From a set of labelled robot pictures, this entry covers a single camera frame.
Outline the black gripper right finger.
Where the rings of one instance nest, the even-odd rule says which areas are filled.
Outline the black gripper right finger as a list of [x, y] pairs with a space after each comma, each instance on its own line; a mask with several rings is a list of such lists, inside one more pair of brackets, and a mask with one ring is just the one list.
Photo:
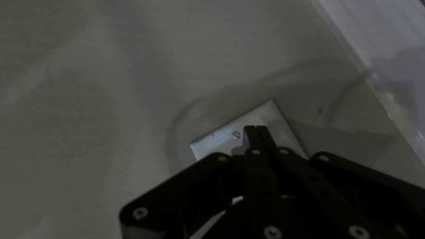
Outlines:
[[244, 202], [254, 233], [277, 239], [425, 239], [425, 190], [338, 156], [305, 160], [264, 127], [252, 147]]

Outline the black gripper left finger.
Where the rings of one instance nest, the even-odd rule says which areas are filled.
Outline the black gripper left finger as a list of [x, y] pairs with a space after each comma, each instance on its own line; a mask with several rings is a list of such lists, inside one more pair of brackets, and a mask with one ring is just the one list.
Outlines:
[[215, 216], [200, 239], [252, 239], [244, 196], [249, 155], [212, 153], [124, 205], [122, 239], [189, 239]]

